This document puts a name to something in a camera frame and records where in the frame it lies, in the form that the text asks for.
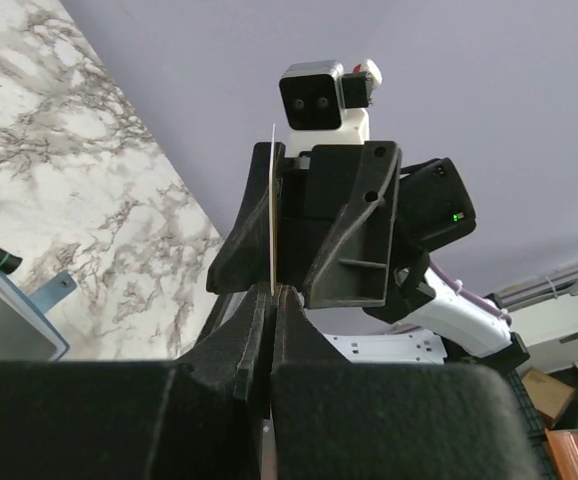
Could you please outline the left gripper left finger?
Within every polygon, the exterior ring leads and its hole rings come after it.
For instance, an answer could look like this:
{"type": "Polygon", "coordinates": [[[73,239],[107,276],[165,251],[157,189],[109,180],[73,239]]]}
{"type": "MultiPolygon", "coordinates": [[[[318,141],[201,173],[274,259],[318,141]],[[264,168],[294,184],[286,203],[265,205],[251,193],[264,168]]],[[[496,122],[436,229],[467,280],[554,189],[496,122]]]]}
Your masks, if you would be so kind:
{"type": "Polygon", "coordinates": [[[0,479],[257,479],[272,301],[176,360],[0,362],[0,479]]]}

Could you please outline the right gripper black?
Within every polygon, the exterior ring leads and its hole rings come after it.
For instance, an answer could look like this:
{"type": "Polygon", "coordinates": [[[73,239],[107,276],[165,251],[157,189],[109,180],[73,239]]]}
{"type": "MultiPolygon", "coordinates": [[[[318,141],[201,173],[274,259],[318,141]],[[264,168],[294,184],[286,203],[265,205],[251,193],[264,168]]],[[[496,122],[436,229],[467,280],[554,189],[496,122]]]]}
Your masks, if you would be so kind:
{"type": "MultiPolygon", "coordinates": [[[[269,168],[285,145],[253,147],[233,228],[208,270],[207,290],[246,292],[270,281],[269,168]]],[[[284,173],[278,232],[278,279],[307,308],[379,307],[385,303],[401,150],[393,141],[317,145],[306,169],[284,173]]]]}

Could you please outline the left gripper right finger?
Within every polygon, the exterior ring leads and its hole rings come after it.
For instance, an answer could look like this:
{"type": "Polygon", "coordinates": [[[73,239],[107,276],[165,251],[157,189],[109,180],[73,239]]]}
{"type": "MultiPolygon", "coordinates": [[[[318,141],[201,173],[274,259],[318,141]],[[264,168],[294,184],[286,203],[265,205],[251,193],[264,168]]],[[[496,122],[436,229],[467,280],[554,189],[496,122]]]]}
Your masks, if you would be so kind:
{"type": "Polygon", "coordinates": [[[480,365],[352,363],[280,291],[271,372],[281,479],[545,479],[509,383],[480,365]]]}

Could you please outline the blue leather card holder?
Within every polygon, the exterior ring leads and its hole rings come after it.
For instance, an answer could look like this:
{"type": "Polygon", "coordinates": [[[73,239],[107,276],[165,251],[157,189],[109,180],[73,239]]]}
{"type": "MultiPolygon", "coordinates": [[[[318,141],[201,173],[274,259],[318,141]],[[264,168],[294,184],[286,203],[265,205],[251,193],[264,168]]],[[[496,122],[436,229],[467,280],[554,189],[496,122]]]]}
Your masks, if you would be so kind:
{"type": "Polygon", "coordinates": [[[30,295],[0,272],[0,361],[56,361],[70,349],[46,314],[77,288],[62,271],[30,295]]]}

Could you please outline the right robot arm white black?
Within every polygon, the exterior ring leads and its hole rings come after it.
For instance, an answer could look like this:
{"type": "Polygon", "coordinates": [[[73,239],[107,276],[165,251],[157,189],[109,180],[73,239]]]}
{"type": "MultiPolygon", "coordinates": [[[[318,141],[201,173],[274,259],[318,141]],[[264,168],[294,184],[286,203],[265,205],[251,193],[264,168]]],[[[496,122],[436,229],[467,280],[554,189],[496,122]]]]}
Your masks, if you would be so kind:
{"type": "Polygon", "coordinates": [[[393,141],[253,148],[235,223],[207,274],[217,295],[293,289],[304,310],[360,310],[438,336],[453,361],[508,372],[529,353],[495,298],[441,263],[477,228],[454,162],[404,165],[393,141]]]}

